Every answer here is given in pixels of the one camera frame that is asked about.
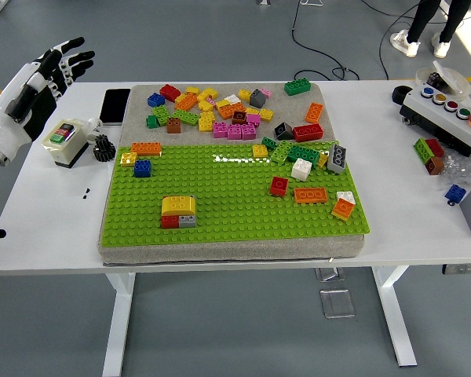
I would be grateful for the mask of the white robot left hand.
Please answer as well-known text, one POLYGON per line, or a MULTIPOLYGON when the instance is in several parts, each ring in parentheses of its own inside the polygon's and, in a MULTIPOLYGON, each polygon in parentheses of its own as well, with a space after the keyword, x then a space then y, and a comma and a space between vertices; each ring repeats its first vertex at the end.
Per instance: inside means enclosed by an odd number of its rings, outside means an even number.
POLYGON ((93 51, 69 52, 83 45, 78 37, 48 49, 26 63, 0 94, 0 165, 42 133, 57 101, 93 66, 93 51))

